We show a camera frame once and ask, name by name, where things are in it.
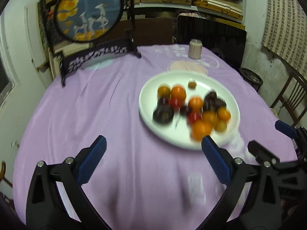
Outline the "small yellow kumquat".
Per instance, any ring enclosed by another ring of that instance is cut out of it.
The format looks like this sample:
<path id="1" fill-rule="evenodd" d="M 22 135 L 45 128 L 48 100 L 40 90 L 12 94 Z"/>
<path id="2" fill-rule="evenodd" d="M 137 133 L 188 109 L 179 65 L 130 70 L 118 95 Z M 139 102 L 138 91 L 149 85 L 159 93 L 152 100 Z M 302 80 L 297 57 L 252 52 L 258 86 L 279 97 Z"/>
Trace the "small yellow kumquat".
<path id="1" fill-rule="evenodd" d="M 227 122 L 222 121 L 222 120 L 218 121 L 216 123 L 216 125 L 214 126 L 214 129 L 217 132 L 224 132 L 224 131 L 226 131 L 227 130 Z"/>

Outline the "orange tangerine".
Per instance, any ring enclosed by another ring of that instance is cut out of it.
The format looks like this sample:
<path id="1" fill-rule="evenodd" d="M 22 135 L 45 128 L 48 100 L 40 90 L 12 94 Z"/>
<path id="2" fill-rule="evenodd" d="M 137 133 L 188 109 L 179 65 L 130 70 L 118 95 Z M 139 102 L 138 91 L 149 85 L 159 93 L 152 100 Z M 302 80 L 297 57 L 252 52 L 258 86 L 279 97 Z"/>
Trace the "orange tangerine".
<path id="1" fill-rule="evenodd" d="M 203 107 L 203 99 L 202 97 L 191 97 L 188 102 L 188 106 L 191 107 L 192 111 L 200 112 Z"/>
<path id="2" fill-rule="evenodd" d="M 195 121 L 191 125 L 191 137 L 195 141 L 201 141 L 205 136 L 209 136 L 212 132 L 213 126 L 209 122 L 202 120 Z"/>
<path id="3" fill-rule="evenodd" d="M 229 110 L 225 106 L 222 106 L 222 107 L 218 108 L 217 116 L 220 120 L 222 120 L 224 122 L 228 122 L 231 118 L 231 113 L 229 112 Z"/>
<path id="4" fill-rule="evenodd" d="M 206 111 L 202 114 L 202 120 L 210 123 L 212 126 L 215 126 L 218 123 L 219 118 L 217 117 L 215 111 Z"/>
<path id="5" fill-rule="evenodd" d="M 178 99 L 181 102 L 184 102 L 186 99 L 186 90 L 181 85 L 175 85 L 171 89 L 171 98 Z"/>

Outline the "dark dried date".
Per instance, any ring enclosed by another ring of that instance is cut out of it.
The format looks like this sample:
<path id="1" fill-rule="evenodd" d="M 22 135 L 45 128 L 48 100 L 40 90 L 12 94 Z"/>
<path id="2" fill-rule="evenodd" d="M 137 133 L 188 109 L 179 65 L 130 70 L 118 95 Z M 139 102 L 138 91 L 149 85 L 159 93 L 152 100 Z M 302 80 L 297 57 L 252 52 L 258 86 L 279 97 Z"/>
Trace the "dark dried date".
<path id="1" fill-rule="evenodd" d="M 226 103 L 224 100 L 220 98 L 209 98 L 205 99 L 203 103 L 202 110 L 203 112 L 206 111 L 214 111 L 217 112 L 217 110 L 221 107 L 226 107 Z"/>
<path id="2" fill-rule="evenodd" d="M 211 91 L 207 93 L 205 96 L 205 100 L 215 100 L 215 99 L 217 99 L 217 94 L 215 91 Z"/>

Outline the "red cherry tomato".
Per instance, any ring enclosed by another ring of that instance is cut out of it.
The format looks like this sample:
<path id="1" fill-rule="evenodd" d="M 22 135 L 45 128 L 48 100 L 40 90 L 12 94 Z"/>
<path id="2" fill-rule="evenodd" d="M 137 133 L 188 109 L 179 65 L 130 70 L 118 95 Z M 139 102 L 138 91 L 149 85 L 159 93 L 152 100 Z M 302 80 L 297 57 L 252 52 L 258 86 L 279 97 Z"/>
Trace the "red cherry tomato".
<path id="1" fill-rule="evenodd" d="M 182 106 L 182 101 L 178 98 L 170 98 L 169 99 L 169 106 L 174 111 L 178 111 Z"/>
<path id="2" fill-rule="evenodd" d="M 199 112 L 191 112 L 187 116 L 187 124 L 188 125 L 192 125 L 193 123 L 195 123 L 198 120 L 202 120 L 201 114 Z"/>

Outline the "large dark plum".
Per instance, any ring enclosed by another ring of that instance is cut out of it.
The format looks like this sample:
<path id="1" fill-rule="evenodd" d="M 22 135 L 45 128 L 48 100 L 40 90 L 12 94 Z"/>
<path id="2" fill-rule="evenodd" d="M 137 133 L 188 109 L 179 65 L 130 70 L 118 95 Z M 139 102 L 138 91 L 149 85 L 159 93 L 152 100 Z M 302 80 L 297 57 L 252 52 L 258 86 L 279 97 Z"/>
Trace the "large dark plum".
<path id="1" fill-rule="evenodd" d="M 158 124 L 169 124 L 174 117 L 174 111 L 168 105 L 160 105 L 153 112 L 153 120 Z"/>

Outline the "wooden chair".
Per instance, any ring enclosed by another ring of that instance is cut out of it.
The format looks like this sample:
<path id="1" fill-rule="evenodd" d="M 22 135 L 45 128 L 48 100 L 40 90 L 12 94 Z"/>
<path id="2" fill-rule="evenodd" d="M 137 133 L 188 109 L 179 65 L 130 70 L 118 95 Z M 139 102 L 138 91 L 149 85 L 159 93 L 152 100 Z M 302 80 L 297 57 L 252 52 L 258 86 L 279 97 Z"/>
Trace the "wooden chair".
<path id="1" fill-rule="evenodd" d="M 297 126 L 306 115 L 306 79 L 298 72 L 291 71 L 289 78 L 270 108 L 273 110 L 278 103 L 280 109 L 285 108 L 291 117 L 292 126 Z"/>

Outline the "black speaker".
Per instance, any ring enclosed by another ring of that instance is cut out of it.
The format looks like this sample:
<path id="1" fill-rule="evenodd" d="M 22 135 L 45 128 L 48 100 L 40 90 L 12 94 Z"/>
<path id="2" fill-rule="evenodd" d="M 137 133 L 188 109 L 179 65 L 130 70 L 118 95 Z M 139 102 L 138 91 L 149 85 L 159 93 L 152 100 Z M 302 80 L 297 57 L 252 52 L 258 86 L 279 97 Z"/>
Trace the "black speaker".
<path id="1" fill-rule="evenodd" d="M 239 69 L 241 77 L 249 83 L 257 92 L 260 90 L 260 87 L 263 85 L 262 78 L 256 74 L 254 71 L 241 67 Z"/>

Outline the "white oval plate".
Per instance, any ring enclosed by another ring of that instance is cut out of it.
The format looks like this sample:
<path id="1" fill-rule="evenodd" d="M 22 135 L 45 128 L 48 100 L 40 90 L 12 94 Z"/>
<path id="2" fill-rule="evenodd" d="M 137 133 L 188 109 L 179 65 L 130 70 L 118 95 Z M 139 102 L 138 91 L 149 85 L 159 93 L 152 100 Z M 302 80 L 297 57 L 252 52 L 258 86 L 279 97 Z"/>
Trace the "white oval plate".
<path id="1" fill-rule="evenodd" d="M 149 79 L 139 94 L 140 117 L 156 136 L 184 149 L 200 149 L 203 136 L 217 145 L 238 133 L 240 111 L 217 80 L 192 71 L 168 71 Z"/>

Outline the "patterned curtain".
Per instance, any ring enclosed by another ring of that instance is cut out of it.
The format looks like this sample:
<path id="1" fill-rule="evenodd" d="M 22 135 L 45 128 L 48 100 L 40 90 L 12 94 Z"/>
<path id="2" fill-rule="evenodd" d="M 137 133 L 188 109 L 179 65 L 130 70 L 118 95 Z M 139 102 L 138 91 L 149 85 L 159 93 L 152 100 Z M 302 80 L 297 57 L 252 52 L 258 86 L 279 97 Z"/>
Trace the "patterned curtain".
<path id="1" fill-rule="evenodd" d="M 267 0 L 262 45 L 306 77 L 306 14 L 298 0 Z"/>

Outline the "small olive kumquat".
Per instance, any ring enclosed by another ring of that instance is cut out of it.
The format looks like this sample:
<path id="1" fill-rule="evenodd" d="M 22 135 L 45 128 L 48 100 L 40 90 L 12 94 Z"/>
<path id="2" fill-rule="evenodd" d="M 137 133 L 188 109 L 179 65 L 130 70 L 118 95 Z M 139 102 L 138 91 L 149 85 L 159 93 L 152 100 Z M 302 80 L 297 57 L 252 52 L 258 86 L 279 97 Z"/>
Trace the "small olive kumquat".
<path id="1" fill-rule="evenodd" d="M 194 82 L 194 81 L 190 81 L 190 82 L 188 83 L 188 88 L 189 88 L 189 89 L 195 89 L 196 86 L 197 86 L 197 84 L 196 84 L 196 82 Z"/>

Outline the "yellow-orange fruit on plate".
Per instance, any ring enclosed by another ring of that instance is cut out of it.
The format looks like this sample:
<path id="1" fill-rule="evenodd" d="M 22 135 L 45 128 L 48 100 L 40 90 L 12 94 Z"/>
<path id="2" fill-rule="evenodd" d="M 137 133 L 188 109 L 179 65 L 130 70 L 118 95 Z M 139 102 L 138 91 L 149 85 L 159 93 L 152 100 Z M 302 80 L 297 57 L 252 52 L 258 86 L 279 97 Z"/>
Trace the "yellow-orange fruit on plate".
<path id="1" fill-rule="evenodd" d="M 168 86 L 160 86 L 157 90 L 158 98 L 167 98 L 171 96 L 171 89 Z"/>

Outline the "window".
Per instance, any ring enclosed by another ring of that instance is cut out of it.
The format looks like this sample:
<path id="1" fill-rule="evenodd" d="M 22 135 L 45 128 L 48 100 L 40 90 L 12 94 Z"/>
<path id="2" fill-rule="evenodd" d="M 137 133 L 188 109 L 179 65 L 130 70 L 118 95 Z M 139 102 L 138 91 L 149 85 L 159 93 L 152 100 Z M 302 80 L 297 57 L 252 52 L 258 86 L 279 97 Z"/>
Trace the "window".
<path id="1" fill-rule="evenodd" d="M 7 71 L 4 67 L 3 60 L 1 59 L 0 63 L 0 103 L 2 104 L 9 93 L 14 87 L 14 83 L 11 81 L 10 77 L 7 74 Z"/>

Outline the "black carved ornament stand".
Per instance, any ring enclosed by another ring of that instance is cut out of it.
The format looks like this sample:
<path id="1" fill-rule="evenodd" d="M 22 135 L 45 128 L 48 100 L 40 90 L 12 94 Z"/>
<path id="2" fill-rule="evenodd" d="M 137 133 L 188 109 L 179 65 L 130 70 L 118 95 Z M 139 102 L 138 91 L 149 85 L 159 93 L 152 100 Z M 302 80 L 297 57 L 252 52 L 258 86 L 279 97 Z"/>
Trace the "black carved ornament stand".
<path id="1" fill-rule="evenodd" d="M 55 53 L 56 58 L 59 58 L 62 87 L 66 86 L 66 78 L 70 74 L 74 74 L 87 61 L 109 54 L 119 55 L 123 53 L 131 53 L 138 59 L 141 58 L 142 55 L 133 39 L 135 30 L 136 25 L 133 25 L 132 29 L 125 30 L 125 37 L 122 39 L 113 39 L 105 43 L 96 44 L 91 48 L 78 51 L 68 56 L 65 56 L 63 51 Z"/>

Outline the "round painted screen ornament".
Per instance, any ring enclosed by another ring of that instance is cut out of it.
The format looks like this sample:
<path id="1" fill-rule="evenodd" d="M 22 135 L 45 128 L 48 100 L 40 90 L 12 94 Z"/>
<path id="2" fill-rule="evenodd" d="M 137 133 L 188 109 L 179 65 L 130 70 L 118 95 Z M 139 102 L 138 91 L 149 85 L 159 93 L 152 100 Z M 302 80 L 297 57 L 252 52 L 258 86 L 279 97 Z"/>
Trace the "round painted screen ornament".
<path id="1" fill-rule="evenodd" d="M 90 43 L 121 20 L 124 0 L 58 0 L 54 24 L 58 33 L 75 43 Z"/>

